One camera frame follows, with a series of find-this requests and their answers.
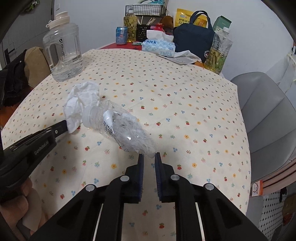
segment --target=round table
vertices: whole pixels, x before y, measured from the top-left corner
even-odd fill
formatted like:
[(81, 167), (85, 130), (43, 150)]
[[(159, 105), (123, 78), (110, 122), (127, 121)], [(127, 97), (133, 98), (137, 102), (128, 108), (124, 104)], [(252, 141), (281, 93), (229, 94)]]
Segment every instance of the round table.
[[(101, 100), (139, 119), (176, 174), (197, 185), (213, 183), (246, 213), (251, 165), (236, 85), (201, 67), (138, 50), (90, 50), (83, 58), (81, 74), (64, 82), (50, 75), (26, 97), (3, 129), (4, 148), (63, 120), (72, 87), (94, 81)], [(86, 184), (107, 185), (137, 159), (137, 153), (81, 125), (60, 137), (31, 179), (51, 217)], [(142, 201), (125, 205), (122, 237), (176, 238), (174, 204), (159, 202), (154, 159), (145, 158)]]

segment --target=blue can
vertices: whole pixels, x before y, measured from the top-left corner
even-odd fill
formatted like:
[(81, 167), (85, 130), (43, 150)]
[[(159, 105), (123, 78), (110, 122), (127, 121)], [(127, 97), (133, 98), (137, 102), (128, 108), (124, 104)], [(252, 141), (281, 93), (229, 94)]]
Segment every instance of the blue can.
[(128, 42), (128, 28), (117, 27), (116, 28), (116, 43), (118, 45), (127, 44)]

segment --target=large water jug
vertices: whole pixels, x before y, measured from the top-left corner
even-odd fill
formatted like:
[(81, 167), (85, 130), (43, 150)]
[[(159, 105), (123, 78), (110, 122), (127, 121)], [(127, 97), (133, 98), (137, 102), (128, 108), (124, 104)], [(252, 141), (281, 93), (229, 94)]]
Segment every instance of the large water jug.
[(50, 30), (43, 37), (43, 44), (52, 77), (64, 81), (76, 76), (83, 69), (78, 26), (70, 23), (68, 12), (61, 12), (46, 27)]

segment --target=chair backrest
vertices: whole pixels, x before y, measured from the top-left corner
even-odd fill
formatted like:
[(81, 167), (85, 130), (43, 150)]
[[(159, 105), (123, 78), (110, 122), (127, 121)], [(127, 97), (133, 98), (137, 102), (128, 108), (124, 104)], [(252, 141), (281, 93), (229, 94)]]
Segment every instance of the chair backrest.
[(265, 73), (241, 74), (231, 82), (248, 134), (253, 182), (280, 169), (295, 151), (296, 111)]

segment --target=wire basket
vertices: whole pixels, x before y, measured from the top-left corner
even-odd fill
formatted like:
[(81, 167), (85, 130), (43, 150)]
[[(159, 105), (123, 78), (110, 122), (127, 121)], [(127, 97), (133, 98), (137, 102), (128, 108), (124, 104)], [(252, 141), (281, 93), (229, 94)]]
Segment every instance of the wire basket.
[(166, 7), (160, 4), (134, 4), (126, 5), (126, 15), (129, 10), (133, 10), (134, 15), (144, 17), (164, 17)]

